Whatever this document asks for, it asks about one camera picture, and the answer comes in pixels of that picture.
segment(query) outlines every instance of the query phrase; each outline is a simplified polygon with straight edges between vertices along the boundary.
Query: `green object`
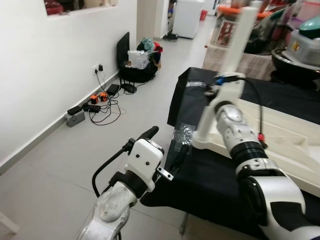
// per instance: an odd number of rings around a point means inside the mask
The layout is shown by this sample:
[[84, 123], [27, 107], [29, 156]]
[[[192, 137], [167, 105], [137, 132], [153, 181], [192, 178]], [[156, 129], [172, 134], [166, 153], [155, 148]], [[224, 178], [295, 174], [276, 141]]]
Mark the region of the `green object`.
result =
[[315, 16], [302, 23], [299, 34], [309, 39], [320, 38], [320, 16]]

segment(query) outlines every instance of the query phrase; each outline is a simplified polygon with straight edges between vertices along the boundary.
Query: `table leg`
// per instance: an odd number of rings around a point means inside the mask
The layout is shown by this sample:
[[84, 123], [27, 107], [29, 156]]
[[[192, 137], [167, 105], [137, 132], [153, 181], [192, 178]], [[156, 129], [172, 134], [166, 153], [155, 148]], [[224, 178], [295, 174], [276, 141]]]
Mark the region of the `table leg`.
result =
[[189, 213], [186, 212], [179, 230], [181, 235], [185, 233], [188, 217], [189, 217]]
[[18, 233], [19, 227], [13, 223], [7, 216], [0, 212], [0, 224], [3, 224], [14, 234]]

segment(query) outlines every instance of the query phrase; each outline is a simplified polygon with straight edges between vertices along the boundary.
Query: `small gray box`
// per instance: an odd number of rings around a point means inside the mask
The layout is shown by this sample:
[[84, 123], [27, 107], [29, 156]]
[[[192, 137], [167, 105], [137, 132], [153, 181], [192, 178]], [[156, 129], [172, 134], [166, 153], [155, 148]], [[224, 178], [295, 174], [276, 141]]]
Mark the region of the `small gray box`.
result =
[[86, 119], [85, 111], [82, 109], [81, 111], [77, 112], [74, 115], [70, 115], [70, 114], [66, 113], [64, 115], [64, 119], [65, 119], [66, 124], [70, 128], [72, 128], [74, 125], [77, 125], [78, 123], [80, 123]]

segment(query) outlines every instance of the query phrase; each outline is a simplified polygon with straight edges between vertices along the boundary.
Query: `white refrigerator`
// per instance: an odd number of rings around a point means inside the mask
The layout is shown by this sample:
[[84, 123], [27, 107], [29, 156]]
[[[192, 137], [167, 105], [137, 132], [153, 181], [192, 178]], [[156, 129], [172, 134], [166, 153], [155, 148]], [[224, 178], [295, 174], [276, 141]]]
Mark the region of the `white refrigerator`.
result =
[[198, 30], [204, 2], [204, 0], [178, 0], [172, 33], [193, 39]]

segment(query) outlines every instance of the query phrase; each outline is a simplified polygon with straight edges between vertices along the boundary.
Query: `tiled floor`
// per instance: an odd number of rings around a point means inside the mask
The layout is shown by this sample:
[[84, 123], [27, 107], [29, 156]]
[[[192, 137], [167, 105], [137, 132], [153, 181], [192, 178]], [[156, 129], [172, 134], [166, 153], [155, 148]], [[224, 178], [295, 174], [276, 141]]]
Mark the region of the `tiled floor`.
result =
[[[128, 137], [137, 137], [157, 125], [160, 130], [153, 140], [168, 151], [174, 129], [166, 122], [175, 84], [188, 67], [202, 67], [204, 45], [214, 20], [207, 17], [201, 22], [194, 40], [161, 42], [162, 69], [136, 94], [118, 98], [126, 113], [115, 123], [95, 126], [86, 116], [75, 127], [63, 125], [0, 176], [0, 211], [20, 226], [17, 235], [10, 235], [0, 226], [0, 240], [74, 239], [96, 201], [91, 186], [93, 173]], [[97, 179], [100, 190], [113, 173], [123, 170], [125, 162], [123, 155], [102, 172]], [[176, 209], [138, 203], [122, 230], [122, 239], [227, 240], [244, 236], [191, 217], [182, 237], [179, 226], [183, 217], [184, 213]]]

